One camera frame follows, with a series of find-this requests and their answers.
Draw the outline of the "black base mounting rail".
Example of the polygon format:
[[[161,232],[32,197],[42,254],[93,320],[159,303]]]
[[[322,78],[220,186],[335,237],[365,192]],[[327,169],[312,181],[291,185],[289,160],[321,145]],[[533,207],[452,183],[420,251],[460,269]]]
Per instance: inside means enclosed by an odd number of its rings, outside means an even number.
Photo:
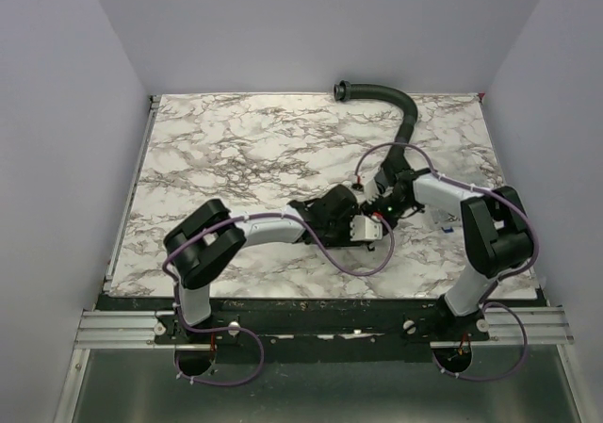
[[[169,298],[101,296],[96,308],[150,324],[149,345],[173,348],[187,360],[255,363],[428,362],[432,347],[469,350],[488,340],[477,312],[447,317],[433,299],[213,298],[211,315],[185,328]]]

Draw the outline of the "clear plastic parts box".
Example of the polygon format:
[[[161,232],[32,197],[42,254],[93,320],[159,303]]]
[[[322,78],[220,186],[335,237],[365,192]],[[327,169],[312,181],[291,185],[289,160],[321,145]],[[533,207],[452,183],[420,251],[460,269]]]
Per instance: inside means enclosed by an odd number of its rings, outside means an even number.
[[[457,217],[441,209],[430,210],[430,221],[435,229],[443,233],[453,233],[461,223]]]

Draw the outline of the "black folding umbrella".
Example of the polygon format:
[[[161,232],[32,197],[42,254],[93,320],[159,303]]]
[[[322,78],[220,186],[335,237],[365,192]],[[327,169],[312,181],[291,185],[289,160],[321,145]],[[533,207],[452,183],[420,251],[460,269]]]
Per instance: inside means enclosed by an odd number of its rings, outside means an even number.
[[[379,214],[356,215],[330,228],[322,241],[327,248],[365,248],[375,250],[375,244],[391,234],[391,227]]]

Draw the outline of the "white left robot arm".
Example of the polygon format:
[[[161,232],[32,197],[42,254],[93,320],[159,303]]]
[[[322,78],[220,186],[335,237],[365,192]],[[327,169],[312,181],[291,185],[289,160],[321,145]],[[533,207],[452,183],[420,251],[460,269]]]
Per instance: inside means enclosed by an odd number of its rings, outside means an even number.
[[[285,216],[240,220],[220,199],[211,199],[180,222],[163,239],[167,254],[218,225],[214,240],[200,239],[176,255],[171,264],[178,277],[180,314],[186,324],[197,326],[211,315],[210,284],[236,254],[248,247],[269,244],[322,244],[326,248],[358,246],[350,238],[352,219],[360,204],[347,187],[337,185],[321,197],[287,203]]]

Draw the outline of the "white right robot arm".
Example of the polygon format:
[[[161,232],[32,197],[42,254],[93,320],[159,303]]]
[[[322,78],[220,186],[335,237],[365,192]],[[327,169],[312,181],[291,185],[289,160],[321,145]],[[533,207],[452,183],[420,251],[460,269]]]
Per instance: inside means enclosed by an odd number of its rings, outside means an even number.
[[[406,169],[387,184],[363,184],[366,209],[390,223],[408,209],[436,207],[462,223],[466,266],[441,298],[446,311],[466,317],[494,290],[495,283],[530,268],[539,245],[516,191],[490,189],[447,178],[436,171]]]

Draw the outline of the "aluminium frame rail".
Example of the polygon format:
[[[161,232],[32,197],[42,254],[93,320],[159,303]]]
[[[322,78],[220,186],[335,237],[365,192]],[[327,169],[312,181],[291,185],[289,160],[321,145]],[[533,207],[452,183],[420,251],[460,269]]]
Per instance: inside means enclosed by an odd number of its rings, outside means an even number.
[[[167,332],[154,311],[84,311],[73,342],[55,422],[72,422],[93,350],[153,349]]]

